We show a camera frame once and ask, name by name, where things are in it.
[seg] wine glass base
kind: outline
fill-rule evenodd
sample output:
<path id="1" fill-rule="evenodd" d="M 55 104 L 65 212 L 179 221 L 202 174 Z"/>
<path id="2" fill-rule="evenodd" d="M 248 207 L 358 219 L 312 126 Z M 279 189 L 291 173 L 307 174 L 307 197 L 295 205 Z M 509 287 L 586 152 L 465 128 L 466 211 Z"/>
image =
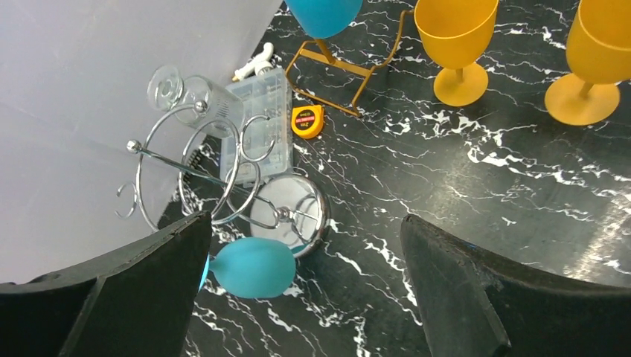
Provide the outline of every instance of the wine glass base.
<path id="1" fill-rule="evenodd" d="M 567 74 L 552 83 L 545 93 L 545 107 L 561 123 L 585 126 L 609 117 L 620 103 L 620 90 L 615 84 L 595 84 L 587 97 L 579 95 L 583 82 L 575 74 Z"/>
<path id="2" fill-rule="evenodd" d="M 477 63 L 462 68 L 462 80 L 456 70 L 444 68 L 434 81 L 434 94 L 448 106 L 466 106 L 480 97 L 487 90 L 489 75 Z"/>

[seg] tape measure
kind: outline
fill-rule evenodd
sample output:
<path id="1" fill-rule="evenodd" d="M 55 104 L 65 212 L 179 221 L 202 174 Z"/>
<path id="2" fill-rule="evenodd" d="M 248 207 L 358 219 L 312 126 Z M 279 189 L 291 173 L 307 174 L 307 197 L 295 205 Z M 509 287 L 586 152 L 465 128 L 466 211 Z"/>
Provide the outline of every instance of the tape measure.
<path id="1" fill-rule="evenodd" d="M 292 110 L 292 130 L 303 139 L 315 138 L 324 127 L 323 106 L 299 106 Z"/>

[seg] white wall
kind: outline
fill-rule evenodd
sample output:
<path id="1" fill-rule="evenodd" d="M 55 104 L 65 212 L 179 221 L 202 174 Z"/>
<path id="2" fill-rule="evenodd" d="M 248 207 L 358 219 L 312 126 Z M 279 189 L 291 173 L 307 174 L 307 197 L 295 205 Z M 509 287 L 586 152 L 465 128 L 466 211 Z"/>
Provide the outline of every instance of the white wall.
<path id="1" fill-rule="evenodd" d="M 160 113 L 147 82 L 160 65 L 227 83 L 281 0 L 0 0 L 0 283 L 80 263 L 150 229 L 123 221 L 143 141 Z M 179 159 L 191 131 L 171 122 L 151 149 Z M 145 165 L 157 222 L 176 172 Z"/>

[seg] metal ring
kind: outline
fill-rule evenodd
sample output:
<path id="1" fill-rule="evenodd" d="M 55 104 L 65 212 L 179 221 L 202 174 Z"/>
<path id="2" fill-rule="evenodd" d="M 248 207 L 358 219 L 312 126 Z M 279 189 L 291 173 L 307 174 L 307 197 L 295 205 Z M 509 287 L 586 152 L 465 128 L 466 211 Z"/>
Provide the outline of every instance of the metal ring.
<path id="1" fill-rule="evenodd" d="M 302 204 L 305 203 L 305 201 L 308 200 L 308 199 L 312 199 L 313 201 L 311 203 L 309 203 L 309 205 L 307 206 L 306 210 L 309 210 L 309 208 L 311 208 L 311 206 L 313 206 L 315 203 L 318 203 L 315 195 L 305 196 L 303 199 L 298 201 L 298 203 L 296 204 L 296 209 L 293 211 L 293 217 L 292 217 L 292 220 L 291 220 L 292 231 L 300 239 L 300 241 L 302 241 L 303 243 L 307 243 L 309 241 L 302 236 L 302 233 L 298 229 L 298 224 L 299 223 L 298 223 L 298 219 L 297 219 L 296 216 L 302 216 L 302 223 L 300 224 L 301 228 L 304 227 L 304 221 L 307 218 L 314 219 L 315 221 L 318 221 L 315 217 L 298 210 L 298 208 L 301 208 Z"/>
<path id="2" fill-rule="evenodd" d="M 183 161 L 186 160 L 186 156 L 188 154 L 188 150 L 190 150 L 190 146 L 192 145 L 193 141 L 195 141 L 195 139 L 197 138 L 197 135 L 199 135 L 199 133 L 202 132 L 202 130 L 205 127 L 211 125 L 212 123 L 216 123 L 216 122 L 222 122 L 224 124 L 228 124 L 228 128 L 230 128 L 230 130 L 232 131 L 232 135 L 234 136 L 234 140 L 236 142 L 235 144 L 237 145 L 237 149 L 241 147 L 239 130 L 237 129 L 237 127 L 229 120 L 213 119 L 213 120 L 208 121 L 207 123 L 204 123 L 199 128 L 197 128 L 197 130 L 188 139 L 188 142 L 186 143 L 186 146 L 184 147 L 184 150 L 182 151 L 182 160 Z M 211 216 L 213 217 L 213 220 L 214 220 L 214 217 L 217 215 L 217 213 L 220 211 L 220 209 L 225 204 L 226 200 L 228 199 L 228 196 L 230 195 L 230 192 L 234 188 L 234 185 L 235 185 L 235 183 L 237 181 L 237 173 L 238 173 L 238 167 L 240 166 L 240 161 L 241 161 L 241 156 L 240 155 L 235 155 L 232 167 L 233 168 L 236 167 L 237 170 L 232 170 L 232 171 L 228 172 L 228 175 L 227 175 L 228 176 L 228 181 L 226 182 L 227 185 L 226 185 L 226 187 L 224 187 L 223 194 L 221 195 L 221 198 L 220 198 L 219 202 L 217 202 L 217 206 L 215 206 L 215 208 L 211 212 Z M 178 174 L 179 193 L 180 193 L 180 198 L 182 199 L 182 202 L 185 203 L 186 201 L 185 201 L 185 198 L 184 198 L 184 188 L 183 188 L 183 184 L 181 184 L 183 177 L 184 177 L 184 174 L 182 173 L 182 171 L 180 171 L 180 174 Z"/>
<path id="3" fill-rule="evenodd" d="M 258 221 L 256 219 L 252 219 L 248 216 L 244 216 L 244 215 L 239 215 L 239 218 L 243 219 L 244 221 L 251 223 L 253 225 L 258 225 L 259 227 L 265 228 L 265 229 L 276 229 L 278 228 L 279 224 L 281 223 L 281 216 L 278 214 L 278 210 L 276 209 L 276 206 L 274 206 L 274 204 L 269 201 L 268 199 L 264 199 L 262 197 L 259 196 L 255 196 L 255 199 L 259 200 L 259 201 L 263 201 L 265 202 L 268 206 L 270 206 L 270 208 L 272 209 L 272 214 L 274 215 L 274 225 L 268 225 L 267 223 L 263 223 L 261 221 Z M 234 210 L 234 206 L 232 204 L 232 202 L 230 201 L 230 199 L 228 200 L 228 206 L 230 207 L 231 210 Z"/>
<path id="4" fill-rule="evenodd" d="M 114 210 L 114 213 L 116 213 L 116 216 L 118 216 L 118 218 L 120 219 L 128 219 L 130 218 L 134 212 L 136 211 L 136 207 L 138 206 L 138 191 L 136 190 L 136 184 L 133 182 L 125 182 L 124 184 L 122 184 L 118 190 L 116 190 L 116 197 L 121 197 L 121 193 L 123 193 L 123 191 L 125 190 L 125 187 L 127 186 L 132 186 L 132 188 L 134 189 L 134 202 L 132 203 L 132 207 L 129 209 L 129 212 L 127 212 L 127 214 L 125 216 L 123 216 L 122 214 L 120 214 L 118 212 L 118 210 Z"/>
<path id="5" fill-rule="evenodd" d="M 250 124 L 252 124 L 253 122 L 255 122 L 258 119 L 269 120 L 269 117 L 267 115 L 255 115 L 254 117 L 249 118 L 248 121 L 246 122 L 246 125 L 243 126 L 243 130 L 241 130 L 241 133 L 239 135 L 239 139 L 240 139 L 241 143 L 245 141 L 246 131 L 250 127 Z M 272 150 L 274 149 L 274 145 L 276 145 L 276 139 L 272 139 L 272 142 L 269 143 L 269 148 L 267 149 L 267 152 L 262 154 L 258 158 L 250 158 L 250 156 L 248 154 L 246 154 L 246 151 L 243 149 L 243 145 L 241 145 L 240 154 L 243 155 L 243 157 L 247 161 L 259 162 L 259 161 L 264 160 L 266 157 L 269 156 L 269 154 L 272 153 Z"/>
<path id="6" fill-rule="evenodd" d="M 153 127 L 151 128 L 151 131 L 149 131 L 149 135 L 147 135 L 147 139 L 145 139 L 144 141 L 144 145 L 143 147 L 148 147 L 149 143 L 151 142 L 151 139 L 153 138 L 154 134 L 156 133 L 156 131 L 158 130 L 158 128 L 171 116 L 174 115 L 178 112 L 181 112 L 183 110 L 189 110 L 189 109 L 195 109 L 195 105 L 194 104 L 185 104 L 182 106 L 174 106 L 170 111 L 164 113 L 164 115 L 162 115 L 162 117 L 153 125 Z M 144 202 L 142 201 L 142 182 L 141 182 L 141 177 L 142 177 L 142 160 L 144 158 L 144 155 L 140 155 L 140 158 L 138 158 L 138 167 L 136 168 L 136 177 L 135 177 L 135 186 L 136 186 L 136 193 L 138 194 L 138 206 L 140 207 L 140 211 L 142 212 L 142 216 L 144 217 L 144 220 L 147 222 L 147 224 L 151 227 L 152 230 L 154 230 L 155 232 L 158 231 L 158 226 L 153 223 L 153 221 L 151 220 L 151 218 L 149 217 L 149 214 L 147 213 L 147 210 L 144 208 Z"/>
<path id="7" fill-rule="evenodd" d="M 225 224 L 237 218 L 238 216 L 242 216 L 241 214 L 243 213 L 243 211 L 245 211 L 246 208 L 250 205 L 250 203 L 252 203 L 252 199 L 254 199 L 254 196 L 258 193 L 258 189 L 260 187 L 260 167 L 258 166 L 257 163 L 251 162 L 251 161 L 244 161 L 242 164 L 251 164 L 254 167 L 254 171 L 256 172 L 254 175 L 254 187 L 252 188 L 252 191 L 250 191 L 250 194 L 248 195 L 248 198 L 246 199 L 246 201 L 241 205 L 241 207 L 239 207 L 238 210 L 233 209 L 232 205 L 228 204 L 228 206 L 230 207 L 231 210 L 233 210 L 233 212 L 225 218 L 214 220 L 214 224 L 216 225 Z"/>

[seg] chrome stand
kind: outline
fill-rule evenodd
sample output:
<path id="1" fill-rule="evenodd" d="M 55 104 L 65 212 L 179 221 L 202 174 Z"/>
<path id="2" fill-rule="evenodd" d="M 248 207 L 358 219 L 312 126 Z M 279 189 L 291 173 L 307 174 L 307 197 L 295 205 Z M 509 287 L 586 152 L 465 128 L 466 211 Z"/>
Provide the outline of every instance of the chrome stand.
<path id="1" fill-rule="evenodd" d="M 133 154 L 140 154 L 138 158 L 138 168 L 136 169 L 135 182 L 121 185 L 118 188 L 116 195 L 120 197 L 125 187 L 131 185 L 134 190 L 134 200 L 131 209 L 126 215 L 122 215 L 115 211 L 116 215 L 122 219 L 127 219 L 134 214 L 136 208 L 140 208 L 144 220 L 151 229 L 154 231 L 158 230 L 158 226 L 147 214 L 142 196 L 142 163 L 144 157 L 149 156 L 179 170 L 178 192 L 182 200 L 184 213 L 191 214 L 194 212 L 184 195 L 184 173 L 189 173 L 212 184 L 218 185 L 223 189 L 217 205 L 211 212 L 212 225 L 223 225 L 237 217 L 240 217 L 250 223 L 252 235 L 284 242 L 292 249 L 295 257 L 304 256 L 312 251 L 325 235 L 326 227 L 328 226 L 330 209 L 326 196 L 313 182 L 302 176 L 293 174 L 283 175 L 272 179 L 263 187 L 261 190 L 262 194 L 259 195 L 258 193 L 261 180 L 260 167 L 258 163 L 267 158 L 272 151 L 275 142 L 272 141 L 267 152 L 257 158 L 249 157 L 243 150 L 244 133 L 249 128 L 250 124 L 256 120 L 268 120 L 269 118 L 264 115 L 255 115 L 244 123 L 241 130 L 239 130 L 229 120 L 210 120 L 197 128 L 197 130 L 189 138 L 182 151 L 180 162 L 166 158 L 157 152 L 149 150 L 148 146 L 151 139 L 160 126 L 167 119 L 175 117 L 176 113 L 184 110 L 192 110 L 197 115 L 205 115 L 209 108 L 208 104 L 204 100 L 198 100 L 192 104 L 174 106 L 156 122 L 143 144 L 137 140 L 131 140 L 127 143 L 127 150 L 129 152 Z M 206 126 L 216 123 L 220 123 L 222 126 L 229 129 L 229 132 L 234 137 L 236 145 L 235 152 L 238 153 L 238 155 L 235 155 L 234 157 L 234 162 L 232 163 L 232 168 L 228 171 L 226 181 L 222 181 L 216 177 L 208 175 L 207 173 L 203 173 L 189 167 L 185 163 L 188 152 L 190 151 L 190 146 L 195 141 L 199 133 L 202 132 Z M 244 164 L 252 165 L 256 174 L 254 185 L 250 191 L 235 185 L 238 171 Z M 233 192 L 246 197 L 244 203 L 238 208 L 235 208 L 230 200 L 230 195 Z M 217 215 L 226 203 L 230 207 L 232 213 L 219 218 Z M 251 204 L 252 212 L 250 217 L 248 217 L 244 215 L 243 212 Z"/>

